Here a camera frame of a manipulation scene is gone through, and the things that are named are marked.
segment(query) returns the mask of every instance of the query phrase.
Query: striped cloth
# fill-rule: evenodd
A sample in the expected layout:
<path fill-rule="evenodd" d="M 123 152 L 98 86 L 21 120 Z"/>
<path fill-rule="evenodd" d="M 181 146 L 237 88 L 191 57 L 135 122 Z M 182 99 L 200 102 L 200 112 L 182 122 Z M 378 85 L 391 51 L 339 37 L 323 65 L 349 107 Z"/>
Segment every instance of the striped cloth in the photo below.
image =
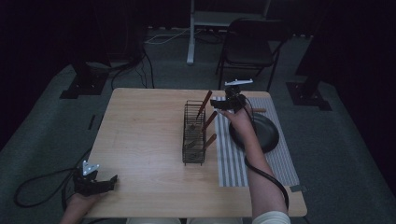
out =
<path fill-rule="evenodd" d="M 225 97 L 214 97 L 215 100 L 225 100 Z M 300 180 L 295 172 L 288 146 L 277 118 L 271 98 L 248 98 L 253 108 L 265 108 L 262 113 L 270 119 L 279 131 L 279 143 L 276 148 L 265 154 L 276 179 L 284 186 L 295 186 Z M 245 153 L 231 138 L 229 121 L 224 116 L 216 116 L 216 134 L 218 135 L 217 153 L 219 165 L 219 185 L 221 187 L 247 187 L 247 167 L 244 164 Z"/>

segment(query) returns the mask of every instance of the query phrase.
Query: tabletop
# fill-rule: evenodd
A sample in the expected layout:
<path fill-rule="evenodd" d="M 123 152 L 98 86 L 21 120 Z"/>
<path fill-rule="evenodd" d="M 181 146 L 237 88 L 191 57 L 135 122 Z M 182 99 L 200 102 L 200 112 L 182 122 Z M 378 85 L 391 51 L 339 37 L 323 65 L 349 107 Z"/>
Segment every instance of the tabletop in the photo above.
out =
<path fill-rule="evenodd" d="M 270 98 L 268 92 L 243 91 Z M 94 142 L 90 163 L 100 164 L 98 181 L 114 175 L 113 191 L 87 217 L 251 217 L 248 187 L 219 185 L 216 144 L 205 162 L 182 161 L 183 114 L 187 100 L 207 91 L 115 89 Z M 213 91 L 212 96 L 224 96 Z M 213 112 L 207 104 L 206 115 Z M 207 136 L 215 133 L 212 122 Z M 291 217 L 306 215 L 303 194 L 291 192 Z"/>

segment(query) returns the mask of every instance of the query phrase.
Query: sleeve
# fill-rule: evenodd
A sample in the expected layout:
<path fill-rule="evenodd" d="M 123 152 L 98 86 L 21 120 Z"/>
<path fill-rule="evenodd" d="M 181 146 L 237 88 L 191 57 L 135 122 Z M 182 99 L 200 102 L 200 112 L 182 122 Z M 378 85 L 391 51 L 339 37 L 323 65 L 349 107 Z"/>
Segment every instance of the sleeve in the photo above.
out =
<path fill-rule="evenodd" d="M 282 212 L 273 211 L 256 217 L 252 224 L 290 224 L 290 218 Z"/>

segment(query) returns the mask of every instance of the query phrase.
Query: round black object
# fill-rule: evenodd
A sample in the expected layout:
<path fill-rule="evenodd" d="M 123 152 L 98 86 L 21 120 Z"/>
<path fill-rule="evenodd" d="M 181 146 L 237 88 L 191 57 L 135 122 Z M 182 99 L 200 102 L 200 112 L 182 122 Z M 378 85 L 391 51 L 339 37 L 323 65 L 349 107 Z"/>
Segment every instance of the round black object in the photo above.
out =
<path fill-rule="evenodd" d="M 256 125 L 256 134 L 262 147 L 262 152 L 267 153 L 273 150 L 279 142 L 279 131 L 275 124 L 267 117 L 254 113 L 254 123 Z M 230 135 L 237 146 L 245 149 L 242 138 L 230 123 Z"/>

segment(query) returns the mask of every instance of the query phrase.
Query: gray carpet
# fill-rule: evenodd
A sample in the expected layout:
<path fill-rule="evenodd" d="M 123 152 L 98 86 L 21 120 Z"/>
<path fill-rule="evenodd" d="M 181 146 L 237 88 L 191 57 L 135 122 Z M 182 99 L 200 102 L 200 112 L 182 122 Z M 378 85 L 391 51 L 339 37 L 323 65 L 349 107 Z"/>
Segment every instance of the gray carpet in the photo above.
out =
<path fill-rule="evenodd" d="M 150 35 L 179 31 L 156 31 Z M 201 38 L 211 40 L 211 36 Z M 300 177 L 310 223 L 396 223 L 396 202 L 364 145 L 358 130 L 341 103 L 334 87 L 321 83 L 319 91 L 332 111 L 293 105 L 286 82 L 304 82 L 295 70 L 309 40 L 294 37 L 283 48 L 270 93 L 285 134 L 290 155 Z M 159 89 L 215 90 L 214 75 L 221 45 L 197 42 L 195 63 L 186 65 L 188 38 L 176 38 L 161 45 L 146 45 Z M 121 73 L 115 87 L 144 88 L 139 73 L 149 79 L 149 63 Z M 243 91 L 263 91 L 269 70 L 255 78 Z M 226 79 L 248 78 L 232 71 Z M 0 152 L 0 223 L 57 223 L 63 210 L 58 192 L 34 208 L 19 208 L 13 202 L 17 186 L 24 180 L 75 165 L 97 135 L 100 118 L 111 96 L 109 79 L 101 95 L 59 99 L 75 76 L 71 66 L 53 78 L 34 109 Z M 66 174 L 29 185 L 21 194 L 24 203 L 45 198 Z M 103 223 L 122 223 L 110 219 Z M 307 223 L 293 218 L 292 223 Z"/>

